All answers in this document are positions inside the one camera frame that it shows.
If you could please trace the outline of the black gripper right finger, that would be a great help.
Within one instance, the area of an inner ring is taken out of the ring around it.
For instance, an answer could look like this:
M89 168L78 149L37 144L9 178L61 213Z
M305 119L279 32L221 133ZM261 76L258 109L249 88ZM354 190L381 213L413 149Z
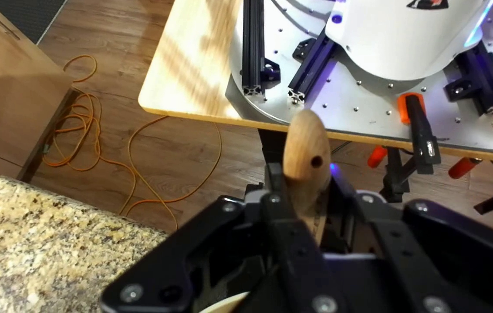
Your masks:
M401 217L373 192L352 189L331 168L329 234L345 241L355 258L385 265L376 286L392 297L392 313L491 313L491 305L444 279Z

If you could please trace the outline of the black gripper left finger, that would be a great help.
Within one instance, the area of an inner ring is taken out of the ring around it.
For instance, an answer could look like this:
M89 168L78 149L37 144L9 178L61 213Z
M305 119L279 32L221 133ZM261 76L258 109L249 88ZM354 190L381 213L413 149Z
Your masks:
M329 265L307 224L296 215L289 187L279 163L265 171L268 192L261 196L273 262L275 290L265 291L273 313L345 313L345 300L331 281Z

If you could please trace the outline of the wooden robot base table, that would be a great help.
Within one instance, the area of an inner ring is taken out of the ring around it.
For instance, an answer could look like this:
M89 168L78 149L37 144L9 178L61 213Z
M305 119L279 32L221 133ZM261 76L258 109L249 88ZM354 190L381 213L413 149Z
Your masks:
M230 50L242 0L174 0L159 46L150 62L138 102L150 112L282 130L286 124L247 117L230 100ZM336 133L333 138L399 145L395 138ZM493 150L439 144L439 152L493 159Z

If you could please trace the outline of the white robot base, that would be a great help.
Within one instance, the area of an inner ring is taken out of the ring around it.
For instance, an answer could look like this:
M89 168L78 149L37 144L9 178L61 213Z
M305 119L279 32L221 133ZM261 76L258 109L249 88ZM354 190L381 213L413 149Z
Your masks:
M483 37L493 0L336 0L324 32L366 72L422 79Z

